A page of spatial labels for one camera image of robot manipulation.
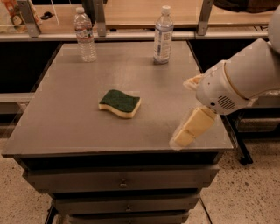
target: green sponge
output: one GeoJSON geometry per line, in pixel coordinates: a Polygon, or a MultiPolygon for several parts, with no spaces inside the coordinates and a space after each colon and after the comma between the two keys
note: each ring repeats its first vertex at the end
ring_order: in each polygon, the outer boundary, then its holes
{"type": "Polygon", "coordinates": [[[141,103],[140,97],[127,95],[122,91],[111,89],[99,102],[99,109],[106,109],[122,118],[132,118],[141,103]]]}

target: sponge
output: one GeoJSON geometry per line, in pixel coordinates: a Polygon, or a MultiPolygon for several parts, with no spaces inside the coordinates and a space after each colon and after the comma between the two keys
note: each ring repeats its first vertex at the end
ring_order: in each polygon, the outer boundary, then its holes
{"type": "Polygon", "coordinates": [[[196,137],[210,129],[216,116],[217,114],[208,107],[196,108],[183,124],[181,130],[175,135],[174,142],[182,147],[187,146],[196,137]]]}
{"type": "Polygon", "coordinates": [[[99,109],[106,109],[122,118],[132,118],[141,104],[141,98],[111,89],[99,102],[99,109]]]}

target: drawer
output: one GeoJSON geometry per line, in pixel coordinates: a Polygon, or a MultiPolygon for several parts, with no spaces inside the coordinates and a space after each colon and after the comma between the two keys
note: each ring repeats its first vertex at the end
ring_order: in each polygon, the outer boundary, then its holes
{"type": "Polygon", "coordinates": [[[188,213],[131,213],[70,216],[71,224],[181,224],[188,213]]]}
{"type": "Polygon", "coordinates": [[[134,213],[150,211],[188,211],[197,204],[196,194],[161,194],[151,191],[130,194],[110,194],[108,197],[55,199],[52,204],[60,214],[134,213]]]}
{"type": "Polygon", "coordinates": [[[180,167],[72,169],[26,171],[24,177],[40,193],[197,188],[210,185],[219,166],[186,165],[180,167]]]}

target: drawer front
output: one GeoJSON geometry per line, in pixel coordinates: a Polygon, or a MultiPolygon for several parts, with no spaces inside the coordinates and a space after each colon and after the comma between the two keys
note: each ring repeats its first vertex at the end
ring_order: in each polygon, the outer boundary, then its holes
{"type": "Polygon", "coordinates": [[[161,171],[30,171],[24,177],[41,193],[198,188],[210,185],[219,166],[161,171]]]}
{"type": "Polygon", "coordinates": [[[70,217],[71,224],[181,224],[185,223],[188,213],[149,213],[149,214],[126,214],[104,216],[80,216],[70,217]]]}
{"type": "Polygon", "coordinates": [[[60,214],[103,214],[103,213],[134,213],[149,211],[188,211],[197,204],[200,196],[190,195],[143,195],[130,199],[56,199],[53,206],[60,214]]]}

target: wooden countertop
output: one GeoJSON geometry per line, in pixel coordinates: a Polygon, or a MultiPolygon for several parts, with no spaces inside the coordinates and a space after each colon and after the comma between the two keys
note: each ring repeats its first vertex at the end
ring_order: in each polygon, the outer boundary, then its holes
{"type": "MultiPolygon", "coordinates": [[[[108,29],[143,29],[153,28],[160,16],[161,6],[171,6],[171,18],[177,28],[194,28],[200,18],[203,0],[108,0],[104,6],[106,26],[108,29]]],[[[42,16],[50,11],[57,17],[43,20],[39,26],[42,33],[62,34],[74,32],[73,21],[75,8],[79,5],[55,4],[35,5],[37,13],[42,16]]],[[[224,26],[260,26],[267,25],[273,11],[252,14],[232,12],[213,6],[209,20],[210,27],[224,26]]]]}

